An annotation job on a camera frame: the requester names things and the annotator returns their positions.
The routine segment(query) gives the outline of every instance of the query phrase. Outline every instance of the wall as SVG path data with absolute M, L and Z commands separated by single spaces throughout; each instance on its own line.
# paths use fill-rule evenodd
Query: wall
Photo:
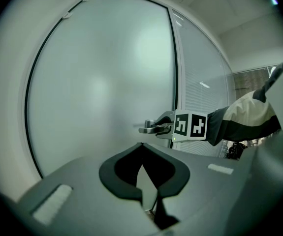
M 232 72 L 283 62 L 283 19 L 269 14 L 220 35 Z
M 0 192 L 17 201 L 40 180 L 29 153 L 24 97 L 32 62 L 50 29 L 79 0 L 14 0 L 0 18 Z M 225 55 L 217 37 L 186 8 L 160 0 L 194 21 Z

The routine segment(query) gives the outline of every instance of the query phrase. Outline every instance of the white wall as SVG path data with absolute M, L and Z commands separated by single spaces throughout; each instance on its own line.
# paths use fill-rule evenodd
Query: white wall
M 283 19 L 269 14 L 220 35 L 233 73 L 283 62 Z
M 40 177 L 29 153 L 24 126 L 24 96 L 36 52 L 46 35 L 79 0 L 15 0 L 0 18 L 0 192 L 13 200 Z M 159 0 L 194 21 L 223 51 L 197 18 L 173 0 Z

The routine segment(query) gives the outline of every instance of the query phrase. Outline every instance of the ceiling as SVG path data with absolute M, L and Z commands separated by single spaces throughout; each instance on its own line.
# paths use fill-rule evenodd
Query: ceiling
M 271 0 L 177 0 L 191 8 L 216 35 L 277 12 Z

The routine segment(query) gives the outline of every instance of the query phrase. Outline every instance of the sleeve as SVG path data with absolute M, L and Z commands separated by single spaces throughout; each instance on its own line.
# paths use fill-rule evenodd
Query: sleeve
M 206 140 L 217 145 L 222 139 L 234 142 L 253 140 L 280 128 L 277 116 L 266 101 L 265 93 L 283 72 L 280 64 L 265 85 L 236 100 L 229 107 L 208 114 Z

